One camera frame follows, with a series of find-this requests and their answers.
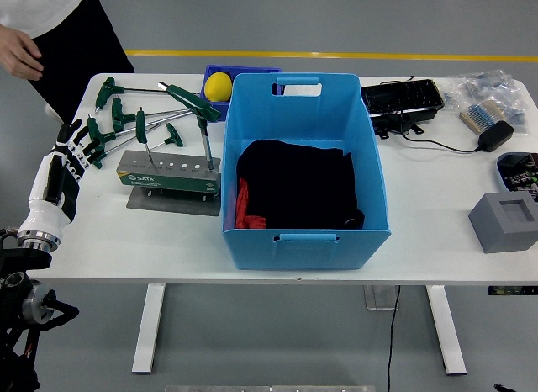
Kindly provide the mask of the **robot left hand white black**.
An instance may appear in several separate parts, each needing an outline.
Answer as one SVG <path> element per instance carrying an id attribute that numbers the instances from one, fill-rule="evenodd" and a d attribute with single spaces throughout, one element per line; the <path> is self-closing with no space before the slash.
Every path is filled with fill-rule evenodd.
<path id="1" fill-rule="evenodd" d="M 87 124 L 76 119 L 62 124 L 56 142 L 46 154 L 29 195 L 29 215 L 18 238 L 48 239 L 58 243 L 62 230 L 76 215 L 80 181 L 96 157 L 103 153 L 90 138 Z"/>

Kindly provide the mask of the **person's right hand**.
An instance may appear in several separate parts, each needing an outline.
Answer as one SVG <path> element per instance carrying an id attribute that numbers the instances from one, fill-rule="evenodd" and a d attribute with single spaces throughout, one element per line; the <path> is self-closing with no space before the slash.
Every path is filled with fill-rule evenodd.
<path id="1" fill-rule="evenodd" d="M 1 26 L 1 67 L 14 77 L 39 81 L 44 67 L 41 52 L 35 42 L 23 31 Z"/>

